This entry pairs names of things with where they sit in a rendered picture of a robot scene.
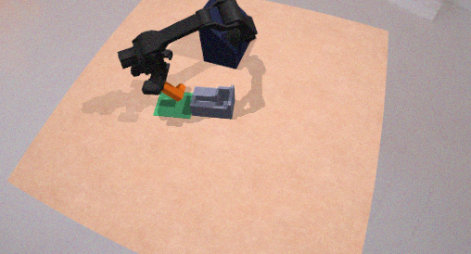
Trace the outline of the orange block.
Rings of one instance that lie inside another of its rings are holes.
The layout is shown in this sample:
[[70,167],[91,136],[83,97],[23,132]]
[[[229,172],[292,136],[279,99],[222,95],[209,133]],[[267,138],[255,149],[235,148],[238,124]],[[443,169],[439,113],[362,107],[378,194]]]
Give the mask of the orange block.
[[175,88],[174,86],[172,86],[171,84],[165,81],[164,90],[161,92],[165,94],[166,96],[170,96],[176,101],[180,101],[184,97],[185,86],[180,83]]

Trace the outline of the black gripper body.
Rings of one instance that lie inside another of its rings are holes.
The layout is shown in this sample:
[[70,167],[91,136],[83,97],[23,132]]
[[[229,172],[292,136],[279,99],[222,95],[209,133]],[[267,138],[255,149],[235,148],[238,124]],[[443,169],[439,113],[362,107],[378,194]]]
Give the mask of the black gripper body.
[[161,52],[161,57],[155,62],[147,62],[148,74],[151,74],[150,79],[146,80],[143,83],[142,93],[144,95],[160,95],[162,90],[162,77],[161,74],[164,73],[167,63],[164,62],[164,58],[172,60],[172,50],[166,49]]

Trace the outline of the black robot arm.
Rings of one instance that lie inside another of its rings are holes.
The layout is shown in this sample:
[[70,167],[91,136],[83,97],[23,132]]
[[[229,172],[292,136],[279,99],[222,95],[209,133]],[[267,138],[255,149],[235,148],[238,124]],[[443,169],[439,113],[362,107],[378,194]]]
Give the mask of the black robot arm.
[[[209,10],[214,6],[219,9],[223,25],[212,21]],[[123,69],[131,67],[130,72],[134,77],[142,73],[148,76],[148,67],[144,64],[159,60],[161,52],[171,42],[208,28],[219,32],[228,31],[225,37],[234,47],[241,41],[252,42],[258,34],[252,17],[240,12],[236,0],[217,0],[210,7],[202,8],[163,30],[140,33],[132,40],[133,47],[117,52],[121,66]]]

